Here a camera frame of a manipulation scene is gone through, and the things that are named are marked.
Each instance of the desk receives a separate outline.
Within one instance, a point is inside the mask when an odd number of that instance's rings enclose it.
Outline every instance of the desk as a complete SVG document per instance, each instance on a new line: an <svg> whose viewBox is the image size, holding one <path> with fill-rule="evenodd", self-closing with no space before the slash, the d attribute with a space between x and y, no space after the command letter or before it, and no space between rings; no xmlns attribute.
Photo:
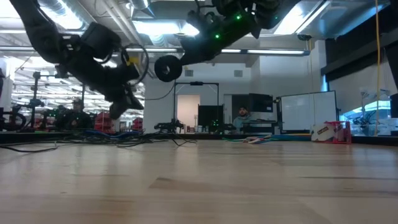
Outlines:
<svg viewBox="0 0 398 224"><path fill-rule="evenodd" d="M278 125L277 121L248 121L243 123L241 131L243 134L275 134L275 127Z"/></svg>
<svg viewBox="0 0 398 224"><path fill-rule="evenodd" d="M396 224L396 153L226 141L2 150L1 223Z"/></svg>

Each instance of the black robotic arm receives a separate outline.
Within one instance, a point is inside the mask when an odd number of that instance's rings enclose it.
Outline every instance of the black robotic arm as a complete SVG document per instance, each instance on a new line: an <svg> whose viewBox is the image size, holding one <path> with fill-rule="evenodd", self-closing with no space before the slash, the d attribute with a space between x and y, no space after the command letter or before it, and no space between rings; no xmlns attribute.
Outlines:
<svg viewBox="0 0 398 224"><path fill-rule="evenodd" d="M261 29L275 27L301 0L211 0L211 6L195 1L198 9L188 13L187 22L200 33L181 40L185 51L182 58L167 55L156 61L155 73L163 82L177 79L183 65L212 60L249 33L258 39ZM220 16L203 14L201 7L215 7Z"/></svg>
<svg viewBox="0 0 398 224"><path fill-rule="evenodd" d="M56 68L61 76L69 72L92 90L103 94L105 100L113 102L109 109L113 119L119 118L129 108L144 108L127 83L139 78L139 73L133 64L126 63L129 56L116 33L93 22L81 37L62 34L56 23L41 10L37 0L10 2L20 15L29 40L40 56L57 64ZM103 67L94 60L99 58L107 62L118 50L123 63L116 68Z"/></svg>

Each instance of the person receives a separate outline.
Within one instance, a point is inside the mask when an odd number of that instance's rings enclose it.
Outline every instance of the person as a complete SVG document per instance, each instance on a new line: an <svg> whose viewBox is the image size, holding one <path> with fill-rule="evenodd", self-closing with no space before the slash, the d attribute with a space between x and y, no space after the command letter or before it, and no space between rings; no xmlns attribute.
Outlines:
<svg viewBox="0 0 398 224"><path fill-rule="evenodd" d="M72 102L72 105L73 105L74 112L77 112L77 113L83 112L83 108L84 108L83 100L81 100L79 98L74 99Z"/></svg>
<svg viewBox="0 0 398 224"><path fill-rule="evenodd" d="M81 99L75 99L72 105L72 110L65 110L57 116L56 127L62 130L93 128L93 122L90 116L83 112L83 101Z"/></svg>
<svg viewBox="0 0 398 224"><path fill-rule="evenodd" d="M232 125L236 128L235 133L242 133L241 128L243 128L243 123L250 120L250 114L245 106L239 107L239 116L237 116Z"/></svg>

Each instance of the computer monitor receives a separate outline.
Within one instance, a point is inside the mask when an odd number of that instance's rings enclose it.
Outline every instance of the computer monitor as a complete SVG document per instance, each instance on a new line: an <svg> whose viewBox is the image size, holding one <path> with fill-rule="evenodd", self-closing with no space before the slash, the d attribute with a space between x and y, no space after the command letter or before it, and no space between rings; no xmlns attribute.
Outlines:
<svg viewBox="0 0 398 224"><path fill-rule="evenodd" d="M274 97L272 95L249 94L250 112L274 112Z"/></svg>
<svg viewBox="0 0 398 224"><path fill-rule="evenodd" d="M211 126L214 121L218 120L218 124L224 124L224 106L205 106L198 107L198 125Z"/></svg>

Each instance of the whiteboard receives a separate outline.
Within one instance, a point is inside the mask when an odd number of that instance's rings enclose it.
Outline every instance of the whiteboard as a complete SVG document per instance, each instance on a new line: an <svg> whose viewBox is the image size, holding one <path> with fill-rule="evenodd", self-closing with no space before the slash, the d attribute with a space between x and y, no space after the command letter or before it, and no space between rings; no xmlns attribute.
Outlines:
<svg viewBox="0 0 398 224"><path fill-rule="evenodd" d="M281 96L282 130L311 130L315 124L336 121L334 91Z"/></svg>

